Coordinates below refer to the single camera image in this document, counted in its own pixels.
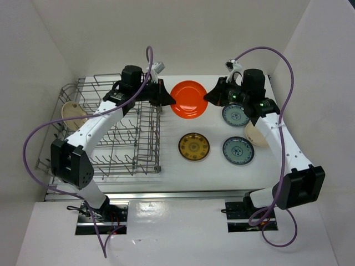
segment plate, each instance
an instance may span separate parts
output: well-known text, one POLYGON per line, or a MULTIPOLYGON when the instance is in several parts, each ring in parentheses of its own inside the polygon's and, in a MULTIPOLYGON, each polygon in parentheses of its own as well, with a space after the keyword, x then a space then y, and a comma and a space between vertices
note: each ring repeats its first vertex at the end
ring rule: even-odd
MULTIPOLYGON (((69 118, 74 116, 86 116, 87 112, 75 101, 69 101, 65 103, 62 107, 62 118, 69 118)), ((85 122, 88 121, 87 118, 84 119, 75 119, 64 121, 66 126, 73 131, 77 131, 81 128, 85 122)))
POLYGON ((235 165, 246 165, 254 158, 254 148, 243 137, 230 137, 223 144, 223 154, 235 165))
POLYGON ((204 100, 205 88, 192 80, 182 81, 175 85, 170 95, 176 104, 171 105, 173 112, 184 119, 194 119, 204 113, 208 102, 204 100))
POLYGON ((246 138, 255 146, 259 147, 268 147, 268 143, 262 133, 257 129, 256 127, 253 126, 252 122, 249 122, 245 129, 245 136, 246 138))
POLYGON ((179 152, 190 161, 199 161, 209 154, 210 144, 205 136, 194 132, 188 133, 179 141, 179 152))
POLYGON ((249 122, 249 117, 244 114, 244 108, 240 105, 228 105, 222 110, 223 119, 231 126, 244 126, 249 122))

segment dish rack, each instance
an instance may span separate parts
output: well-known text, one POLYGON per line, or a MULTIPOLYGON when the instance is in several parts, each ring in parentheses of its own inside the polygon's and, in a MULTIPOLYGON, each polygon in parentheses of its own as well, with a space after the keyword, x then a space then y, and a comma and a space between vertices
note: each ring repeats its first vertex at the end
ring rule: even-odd
MULTIPOLYGON (((94 82, 79 79, 75 84, 62 87, 52 119, 59 118, 62 106, 69 101, 79 103, 87 114, 93 114, 119 78, 120 74, 95 75, 94 82)), ((105 134, 90 157, 97 183, 117 183, 122 175, 133 177, 137 173, 148 175, 161 171, 160 114, 161 108, 149 102, 138 102, 105 134)), ((50 143, 56 138, 64 140, 72 133, 74 131, 65 123, 49 126, 35 167, 52 175, 48 152, 50 143)), ((56 177, 52 177, 50 185, 56 186, 58 182, 56 177)))

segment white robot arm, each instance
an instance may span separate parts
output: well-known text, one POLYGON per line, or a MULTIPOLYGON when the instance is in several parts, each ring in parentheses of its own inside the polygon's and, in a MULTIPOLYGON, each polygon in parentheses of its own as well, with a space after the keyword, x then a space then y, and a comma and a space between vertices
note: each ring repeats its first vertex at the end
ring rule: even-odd
MULTIPOLYGON (((150 81, 143 88, 135 101, 149 101, 154 106, 166 106, 175 104, 164 87, 158 73, 164 69, 162 62, 154 63, 150 81)), ((132 95, 141 87, 142 69, 138 66, 128 65, 121 74, 121 80, 117 81, 110 92, 106 94, 100 106, 94 114, 79 130, 70 135, 64 141, 55 140, 50 147, 52 174, 63 182, 72 185, 78 195, 83 197, 93 208, 96 214, 103 218, 113 210, 109 204, 109 198, 99 189, 95 183, 94 169, 90 162, 90 155, 97 143, 125 114, 134 106, 134 102, 123 108, 117 106, 130 100, 132 95)))
POLYGON ((316 201, 320 193, 325 172, 321 166, 314 167, 301 152, 285 123, 278 123, 280 110, 272 99, 265 97, 265 76, 259 69, 247 69, 241 85, 231 82, 231 73, 236 73, 240 65, 228 61, 230 75, 218 79, 216 86, 204 96, 204 99, 216 106, 231 103, 242 105, 245 114, 266 138, 275 158, 282 162, 282 149, 279 127, 285 141, 285 176, 281 193, 277 193, 279 183, 271 188, 252 191, 244 197, 246 209, 258 209, 270 206, 277 195, 277 206, 286 209, 316 201))

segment red plate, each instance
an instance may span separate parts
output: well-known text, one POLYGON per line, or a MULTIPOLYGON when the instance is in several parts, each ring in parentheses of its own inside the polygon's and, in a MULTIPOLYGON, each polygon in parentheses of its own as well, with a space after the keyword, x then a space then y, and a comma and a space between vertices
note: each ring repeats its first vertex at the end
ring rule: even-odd
POLYGON ((176 104, 171 105, 171 108, 179 117, 197 118, 207 108, 208 102, 204 100, 206 94, 205 88, 200 83, 192 80, 180 82, 170 93, 176 101, 176 104))

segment white backdrop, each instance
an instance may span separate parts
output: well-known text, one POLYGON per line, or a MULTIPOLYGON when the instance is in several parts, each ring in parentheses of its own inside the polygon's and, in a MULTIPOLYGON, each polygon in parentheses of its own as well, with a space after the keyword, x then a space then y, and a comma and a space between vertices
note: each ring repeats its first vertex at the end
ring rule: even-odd
MULTIPOLYGON (((295 72, 286 122, 300 148, 327 173, 323 188, 354 191, 355 10, 347 0, 312 0, 285 56, 295 72)), ((271 79, 283 103, 290 74, 280 62, 271 79)))
MULTIPOLYGON (((33 0, 75 75, 145 65, 145 47, 164 75, 223 74, 224 62, 269 45, 284 51, 309 0, 33 0)), ((270 74, 278 58, 255 52, 245 67, 270 74)))
MULTIPOLYGON (((24 169, 22 145, 50 119, 60 87, 73 77, 31 1, 0 2, 0 245, 7 247, 0 257, 1 265, 14 265, 33 205, 44 195, 24 169)), ((31 167, 44 133, 28 146, 31 167)))

